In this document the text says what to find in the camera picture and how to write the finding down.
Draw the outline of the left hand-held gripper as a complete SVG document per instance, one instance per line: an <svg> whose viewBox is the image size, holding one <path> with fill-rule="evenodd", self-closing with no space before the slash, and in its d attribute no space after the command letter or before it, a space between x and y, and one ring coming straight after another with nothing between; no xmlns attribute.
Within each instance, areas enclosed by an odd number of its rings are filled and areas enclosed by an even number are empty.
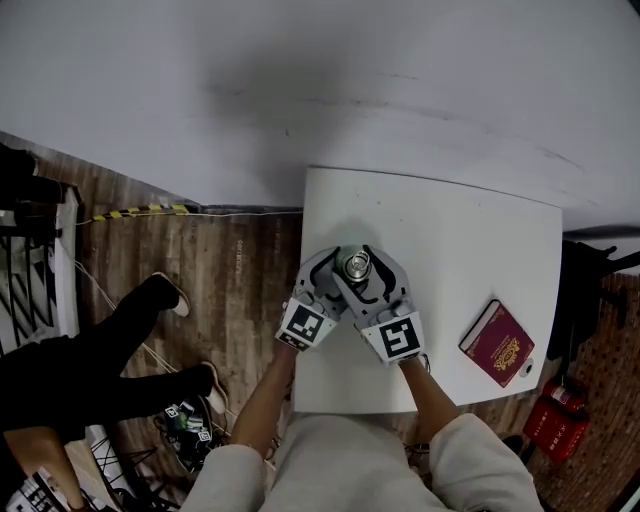
<svg viewBox="0 0 640 512"><path fill-rule="evenodd" d="M333 273L339 250L330 247L303 262L291 297L283 304L275 338L299 352L318 346L347 309Z"/></svg>

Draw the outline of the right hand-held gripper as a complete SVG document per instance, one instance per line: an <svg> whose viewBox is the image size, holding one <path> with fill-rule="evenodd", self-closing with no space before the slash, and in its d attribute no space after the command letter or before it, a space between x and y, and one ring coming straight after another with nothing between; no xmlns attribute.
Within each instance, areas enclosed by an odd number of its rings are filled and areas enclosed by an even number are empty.
<svg viewBox="0 0 640 512"><path fill-rule="evenodd" d="M332 278L355 317L354 325L366 344L386 366L425 353L423 323L407 294L407 273L389 254L364 244L369 273L352 282L337 271Z"/></svg>

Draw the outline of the silver metal bottle lid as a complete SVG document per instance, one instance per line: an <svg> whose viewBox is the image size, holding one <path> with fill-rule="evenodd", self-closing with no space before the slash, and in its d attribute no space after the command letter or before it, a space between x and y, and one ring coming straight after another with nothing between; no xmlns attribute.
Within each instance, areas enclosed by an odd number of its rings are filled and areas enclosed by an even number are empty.
<svg viewBox="0 0 640 512"><path fill-rule="evenodd" d="M343 277L358 283L367 279L371 271L371 259L362 247L350 247L346 249L340 264Z"/></svg>

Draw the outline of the person's right forearm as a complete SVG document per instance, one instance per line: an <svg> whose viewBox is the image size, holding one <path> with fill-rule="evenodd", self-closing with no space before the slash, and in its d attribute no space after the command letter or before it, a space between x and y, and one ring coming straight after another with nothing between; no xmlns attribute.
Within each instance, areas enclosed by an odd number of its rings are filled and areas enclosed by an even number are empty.
<svg viewBox="0 0 640 512"><path fill-rule="evenodd" d="M418 358L406 360L399 367L417 408L420 439L430 443L458 417L459 411Z"/></svg>

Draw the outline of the person's left forearm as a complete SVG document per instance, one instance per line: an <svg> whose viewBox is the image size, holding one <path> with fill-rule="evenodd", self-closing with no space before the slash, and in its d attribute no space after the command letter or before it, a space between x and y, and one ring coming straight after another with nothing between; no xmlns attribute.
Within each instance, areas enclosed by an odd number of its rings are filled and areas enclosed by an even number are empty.
<svg viewBox="0 0 640 512"><path fill-rule="evenodd" d="M230 444L250 447L267 458L293 381L297 355L297 350L277 343L271 361L234 423Z"/></svg>

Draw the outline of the white table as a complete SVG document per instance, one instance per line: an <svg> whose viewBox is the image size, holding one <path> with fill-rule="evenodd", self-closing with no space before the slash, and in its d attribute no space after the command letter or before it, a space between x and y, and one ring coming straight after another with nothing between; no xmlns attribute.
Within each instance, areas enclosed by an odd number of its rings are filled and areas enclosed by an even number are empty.
<svg viewBox="0 0 640 512"><path fill-rule="evenodd" d="M498 192L400 175L311 168L306 175L301 258L364 244L406 271L423 323L431 375L457 405L533 390L541 377L558 294L562 214ZM458 345L491 299L533 340L531 373L501 388ZM384 365L346 309L296 362L298 413L406 413L415 404L400 369Z"/></svg>

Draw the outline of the red hardcover book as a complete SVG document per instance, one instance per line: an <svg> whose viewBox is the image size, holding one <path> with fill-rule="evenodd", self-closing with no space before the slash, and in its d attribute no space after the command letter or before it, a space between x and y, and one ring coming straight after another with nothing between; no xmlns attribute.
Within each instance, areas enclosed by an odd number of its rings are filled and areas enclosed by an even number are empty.
<svg viewBox="0 0 640 512"><path fill-rule="evenodd" d="M535 344L515 317L498 299L491 299L459 349L501 388L506 388L528 358Z"/></svg>

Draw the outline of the person's white shirt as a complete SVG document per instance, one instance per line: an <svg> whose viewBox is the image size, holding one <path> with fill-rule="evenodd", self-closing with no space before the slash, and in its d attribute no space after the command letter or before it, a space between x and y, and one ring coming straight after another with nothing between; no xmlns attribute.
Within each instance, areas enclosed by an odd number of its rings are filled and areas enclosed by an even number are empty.
<svg viewBox="0 0 640 512"><path fill-rule="evenodd" d="M531 474L473 414L432 439L430 486L410 468L398 437L352 417L293 421L276 459L267 488L254 449L214 449L181 512L543 512Z"/></svg>

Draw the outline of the spare gripper device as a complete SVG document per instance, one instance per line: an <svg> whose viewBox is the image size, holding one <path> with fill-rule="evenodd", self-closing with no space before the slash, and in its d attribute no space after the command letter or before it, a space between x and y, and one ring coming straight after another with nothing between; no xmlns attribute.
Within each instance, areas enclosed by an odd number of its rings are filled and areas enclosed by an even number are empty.
<svg viewBox="0 0 640 512"><path fill-rule="evenodd" d="M209 416L201 405L187 401L179 405L171 404L164 409L163 418L166 434L171 439L187 437L197 442L212 440Z"/></svg>

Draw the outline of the yellow black floor tape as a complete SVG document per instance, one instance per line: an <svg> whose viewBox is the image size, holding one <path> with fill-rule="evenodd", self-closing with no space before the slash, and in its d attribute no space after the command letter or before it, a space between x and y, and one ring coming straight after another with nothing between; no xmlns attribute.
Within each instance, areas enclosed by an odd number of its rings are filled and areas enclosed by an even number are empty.
<svg viewBox="0 0 640 512"><path fill-rule="evenodd" d="M164 215L189 215L196 213L193 207L184 204L147 204L137 207L129 207L121 210L114 210L103 214L92 216L88 223L103 222L113 219L164 216Z"/></svg>

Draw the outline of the black office chair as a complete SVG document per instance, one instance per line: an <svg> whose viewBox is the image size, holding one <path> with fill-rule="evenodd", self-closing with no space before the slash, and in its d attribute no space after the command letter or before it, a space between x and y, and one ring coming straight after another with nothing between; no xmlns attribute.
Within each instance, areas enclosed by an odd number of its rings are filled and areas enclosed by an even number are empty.
<svg viewBox="0 0 640 512"><path fill-rule="evenodd" d="M619 328L625 325L627 288L607 291L601 281L640 265L640 251L613 259L611 255L616 250L615 246L599 249L581 241L562 242L558 297L546 353L549 360L576 359L579 346L596 332L601 302L614 307Z"/></svg>

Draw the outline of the red fire extinguisher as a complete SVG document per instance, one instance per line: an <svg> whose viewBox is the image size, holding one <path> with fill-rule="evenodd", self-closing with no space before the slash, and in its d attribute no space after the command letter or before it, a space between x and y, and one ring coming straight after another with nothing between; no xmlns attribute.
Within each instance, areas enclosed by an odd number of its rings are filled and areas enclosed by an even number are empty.
<svg viewBox="0 0 640 512"><path fill-rule="evenodd" d="M586 405L586 389L569 377L551 379L545 383L542 395L559 404L564 410L576 413Z"/></svg>

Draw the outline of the red fire extinguisher box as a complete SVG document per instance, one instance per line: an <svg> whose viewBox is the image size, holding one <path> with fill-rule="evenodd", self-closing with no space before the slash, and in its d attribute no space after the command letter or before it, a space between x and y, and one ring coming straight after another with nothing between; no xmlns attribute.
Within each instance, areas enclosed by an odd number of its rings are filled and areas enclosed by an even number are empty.
<svg viewBox="0 0 640 512"><path fill-rule="evenodd" d="M589 424L584 411L571 412L552 399L540 397L523 433L554 463L562 464L572 456Z"/></svg>

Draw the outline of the black stair railing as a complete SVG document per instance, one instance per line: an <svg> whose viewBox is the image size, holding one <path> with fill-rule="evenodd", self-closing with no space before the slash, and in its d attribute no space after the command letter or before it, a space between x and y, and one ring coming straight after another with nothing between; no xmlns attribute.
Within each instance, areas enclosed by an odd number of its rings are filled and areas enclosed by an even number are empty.
<svg viewBox="0 0 640 512"><path fill-rule="evenodd" d="M0 357L41 335L78 331L77 188L0 143Z"/></svg>

